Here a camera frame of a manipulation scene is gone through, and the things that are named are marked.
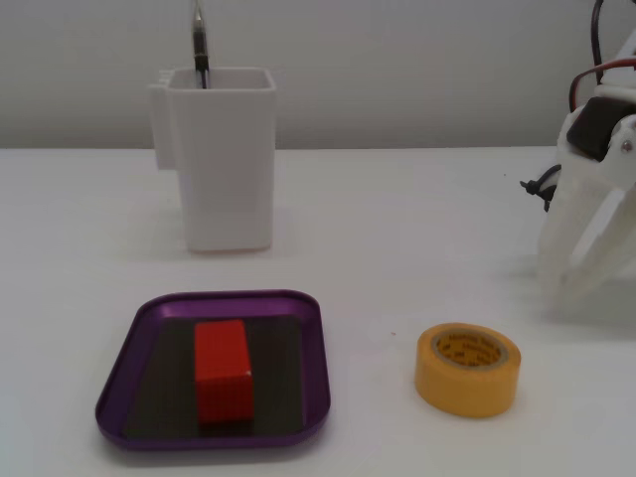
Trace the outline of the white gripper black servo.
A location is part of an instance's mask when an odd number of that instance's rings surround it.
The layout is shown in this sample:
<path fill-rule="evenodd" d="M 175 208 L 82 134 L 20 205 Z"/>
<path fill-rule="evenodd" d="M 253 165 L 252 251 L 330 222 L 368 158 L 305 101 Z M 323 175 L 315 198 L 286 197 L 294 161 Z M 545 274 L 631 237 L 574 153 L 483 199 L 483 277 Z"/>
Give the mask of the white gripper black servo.
<path fill-rule="evenodd" d="M 551 299 L 579 299 L 635 258 L 635 130 L 628 117 L 635 114 L 635 76 L 602 81 L 595 95 L 577 106 L 577 88 L 586 77 L 580 74 L 570 85 L 571 125 L 565 130 L 562 169 L 539 238 L 538 279 Z M 583 234 L 617 190 L 624 192 L 622 201 L 573 264 Z"/>

